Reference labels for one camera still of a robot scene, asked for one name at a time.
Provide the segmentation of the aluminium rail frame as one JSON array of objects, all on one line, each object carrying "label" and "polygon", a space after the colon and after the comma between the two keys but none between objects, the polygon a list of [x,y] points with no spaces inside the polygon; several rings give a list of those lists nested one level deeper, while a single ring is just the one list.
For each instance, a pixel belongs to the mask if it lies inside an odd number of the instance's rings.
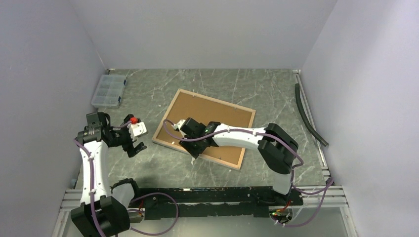
[{"label": "aluminium rail frame", "polygon": [[[67,232],[71,225],[70,211],[79,206],[81,196],[82,190],[80,189],[67,189],[65,191],[53,229],[53,237],[63,237]],[[303,207],[315,208],[320,202],[321,197],[321,194],[314,196],[302,195],[304,201]],[[322,207],[337,208],[342,216],[345,232],[349,237],[358,236],[342,186],[328,188]]]}]

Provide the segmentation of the clear plastic organizer box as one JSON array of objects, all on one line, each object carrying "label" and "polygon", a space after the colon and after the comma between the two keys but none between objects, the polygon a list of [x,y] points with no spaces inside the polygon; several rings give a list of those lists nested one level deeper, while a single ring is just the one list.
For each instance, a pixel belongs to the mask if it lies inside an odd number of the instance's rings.
[{"label": "clear plastic organizer box", "polygon": [[122,100],[126,86],[126,76],[102,75],[91,100],[91,105],[96,108],[115,108]]}]

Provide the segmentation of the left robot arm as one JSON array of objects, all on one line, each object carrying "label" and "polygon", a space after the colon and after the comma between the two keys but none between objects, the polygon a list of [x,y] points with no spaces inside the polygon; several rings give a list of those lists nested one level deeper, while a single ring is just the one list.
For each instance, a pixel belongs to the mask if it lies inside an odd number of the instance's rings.
[{"label": "left robot arm", "polygon": [[83,165],[83,189],[79,207],[71,220],[84,237],[116,237],[130,228],[128,207],[138,206],[141,192],[132,178],[110,185],[107,158],[110,148],[121,147],[129,158],[147,147],[134,143],[147,133],[145,123],[128,114],[121,125],[112,126],[110,115],[86,115],[87,125],[74,139]]}]

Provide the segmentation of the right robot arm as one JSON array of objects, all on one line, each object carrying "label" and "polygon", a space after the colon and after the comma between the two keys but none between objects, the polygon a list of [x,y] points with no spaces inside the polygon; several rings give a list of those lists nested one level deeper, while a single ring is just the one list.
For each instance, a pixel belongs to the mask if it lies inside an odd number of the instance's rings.
[{"label": "right robot arm", "polygon": [[279,125],[262,128],[241,128],[211,121],[207,125],[192,118],[172,125],[180,132],[180,146],[193,158],[210,147],[238,147],[258,151],[266,165],[274,171],[272,199],[278,205],[291,198],[292,165],[298,150],[297,142]]}]

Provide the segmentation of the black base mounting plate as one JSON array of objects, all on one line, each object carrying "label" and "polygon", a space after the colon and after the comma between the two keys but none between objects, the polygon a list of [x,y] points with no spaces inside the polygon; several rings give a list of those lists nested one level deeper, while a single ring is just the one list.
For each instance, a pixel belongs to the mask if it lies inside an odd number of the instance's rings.
[{"label": "black base mounting plate", "polygon": [[171,217],[269,217],[271,211],[302,206],[301,193],[280,194],[270,186],[214,188],[140,188],[130,208],[143,208],[146,220]]}]

